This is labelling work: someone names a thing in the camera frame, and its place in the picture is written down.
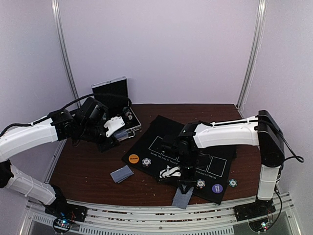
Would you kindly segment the single green poker chip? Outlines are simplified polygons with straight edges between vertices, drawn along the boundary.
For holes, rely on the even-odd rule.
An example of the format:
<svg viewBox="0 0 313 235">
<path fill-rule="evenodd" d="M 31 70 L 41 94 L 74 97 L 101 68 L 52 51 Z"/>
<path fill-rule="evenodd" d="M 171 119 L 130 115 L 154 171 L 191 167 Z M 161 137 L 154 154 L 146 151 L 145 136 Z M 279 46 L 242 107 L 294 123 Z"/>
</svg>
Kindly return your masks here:
<svg viewBox="0 0 313 235">
<path fill-rule="evenodd" d="M 232 187 L 232 188 L 234 188 L 234 187 L 236 187 L 236 186 L 238 185 L 238 183 L 237 183 L 237 181 L 236 181 L 235 179 L 230 179 L 230 180 L 228 181 L 228 184 L 229 184 L 229 186 Z"/>
</svg>

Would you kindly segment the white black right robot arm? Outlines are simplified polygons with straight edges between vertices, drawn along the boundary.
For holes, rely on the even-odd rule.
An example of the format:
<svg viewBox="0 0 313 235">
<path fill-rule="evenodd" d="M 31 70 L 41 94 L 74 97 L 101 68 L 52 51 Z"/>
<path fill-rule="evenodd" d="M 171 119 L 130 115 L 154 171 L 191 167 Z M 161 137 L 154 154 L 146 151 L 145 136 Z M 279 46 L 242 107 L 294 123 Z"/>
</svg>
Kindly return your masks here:
<svg viewBox="0 0 313 235">
<path fill-rule="evenodd" d="M 233 121 L 192 122 L 178 134 L 178 155 L 182 181 L 192 181 L 200 152 L 212 147 L 258 147 L 261 169 L 255 201 L 234 207 L 237 220 L 247 220 L 274 212 L 274 190 L 285 160 L 283 132 L 266 110 Z"/>
</svg>

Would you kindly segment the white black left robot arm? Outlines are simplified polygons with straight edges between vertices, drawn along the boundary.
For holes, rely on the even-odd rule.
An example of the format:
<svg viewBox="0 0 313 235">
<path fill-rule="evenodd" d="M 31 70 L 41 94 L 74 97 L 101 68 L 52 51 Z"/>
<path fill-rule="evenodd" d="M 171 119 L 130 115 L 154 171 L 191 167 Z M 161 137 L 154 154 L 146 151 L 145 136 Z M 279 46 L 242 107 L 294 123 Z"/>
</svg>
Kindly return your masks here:
<svg viewBox="0 0 313 235">
<path fill-rule="evenodd" d="M 73 211 L 62 190 L 44 183 L 36 174 L 27 173 L 17 161 L 22 156 L 29 160 L 46 157 L 45 147 L 58 141 L 95 143 L 101 152 L 118 142 L 115 133 L 124 127 L 122 117 L 104 118 L 104 111 L 67 110 L 49 113 L 31 123 L 14 123 L 0 134 L 0 186 L 11 189 L 43 204 L 49 213 L 66 218 Z"/>
</svg>

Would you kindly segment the orange big blind button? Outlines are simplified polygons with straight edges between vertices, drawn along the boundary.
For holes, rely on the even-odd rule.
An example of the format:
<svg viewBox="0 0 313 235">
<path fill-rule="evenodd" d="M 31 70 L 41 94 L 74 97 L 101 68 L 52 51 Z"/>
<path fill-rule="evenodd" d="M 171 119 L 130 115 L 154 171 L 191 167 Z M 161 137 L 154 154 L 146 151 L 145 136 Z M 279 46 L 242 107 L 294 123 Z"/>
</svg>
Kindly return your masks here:
<svg viewBox="0 0 313 235">
<path fill-rule="evenodd" d="M 128 160 L 131 164 L 136 164 L 139 162 L 139 156 L 137 154 L 131 154 L 129 157 L 128 157 Z"/>
</svg>

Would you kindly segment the blue playing card deck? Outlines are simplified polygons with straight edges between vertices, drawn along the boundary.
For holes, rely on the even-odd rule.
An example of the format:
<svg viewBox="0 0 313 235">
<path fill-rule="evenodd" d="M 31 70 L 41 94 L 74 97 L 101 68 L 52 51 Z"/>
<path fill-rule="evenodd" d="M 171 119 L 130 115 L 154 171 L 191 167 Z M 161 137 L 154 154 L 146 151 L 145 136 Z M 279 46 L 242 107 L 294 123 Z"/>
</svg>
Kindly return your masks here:
<svg viewBox="0 0 313 235">
<path fill-rule="evenodd" d="M 119 141 L 123 141 L 129 138 L 128 132 L 125 129 L 114 132 L 113 136 Z"/>
</svg>

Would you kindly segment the blue white chip stack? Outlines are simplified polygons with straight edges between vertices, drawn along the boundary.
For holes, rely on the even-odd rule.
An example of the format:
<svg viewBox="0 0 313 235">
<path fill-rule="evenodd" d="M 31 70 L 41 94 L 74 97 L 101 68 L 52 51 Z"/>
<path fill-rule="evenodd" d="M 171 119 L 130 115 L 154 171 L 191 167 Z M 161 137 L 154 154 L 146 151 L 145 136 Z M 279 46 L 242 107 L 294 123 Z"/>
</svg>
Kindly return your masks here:
<svg viewBox="0 0 313 235">
<path fill-rule="evenodd" d="M 143 167 L 149 167 L 152 164 L 152 160 L 150 158 L 144 158 L 142 160 L 142 166 Z"/>
</svg>

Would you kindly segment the purple small blind button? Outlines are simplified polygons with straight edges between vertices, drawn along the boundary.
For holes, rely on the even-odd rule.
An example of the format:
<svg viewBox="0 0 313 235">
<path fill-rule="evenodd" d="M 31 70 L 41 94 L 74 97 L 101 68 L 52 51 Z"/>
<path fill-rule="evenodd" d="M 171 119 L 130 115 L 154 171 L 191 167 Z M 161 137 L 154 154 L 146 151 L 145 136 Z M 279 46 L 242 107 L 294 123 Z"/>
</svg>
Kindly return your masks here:
<svg viewBox="0 0 313 235">
<path fill-rule="evenodd" d="M 220 194 L 220 193 L 223 192 L 223 190 L 224 190 L 224 188 L 223 188 L 223 186 L 221 184 L 214 184 L 212 186 L 212 191 L 215 194 Z"/>
</svg>

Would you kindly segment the poker chip stack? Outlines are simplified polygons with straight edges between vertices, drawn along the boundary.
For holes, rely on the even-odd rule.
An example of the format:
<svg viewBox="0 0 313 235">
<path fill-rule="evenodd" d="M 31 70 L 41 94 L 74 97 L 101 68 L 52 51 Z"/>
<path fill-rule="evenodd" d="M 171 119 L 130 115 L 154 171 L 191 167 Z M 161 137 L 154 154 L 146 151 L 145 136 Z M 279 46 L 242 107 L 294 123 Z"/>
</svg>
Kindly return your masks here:
<svg viewBox="0 0 313 235">
<path fill-rule="evenodd" d="M 205 188 L 205 186 L 206 186 L 206 182 L 205 182 L 205 180 L 203 180 L 203 179 L 198 179 L 197 181 L 196 181 L 196 188 L 197 189 L 204 189 Z"/>
</svg>

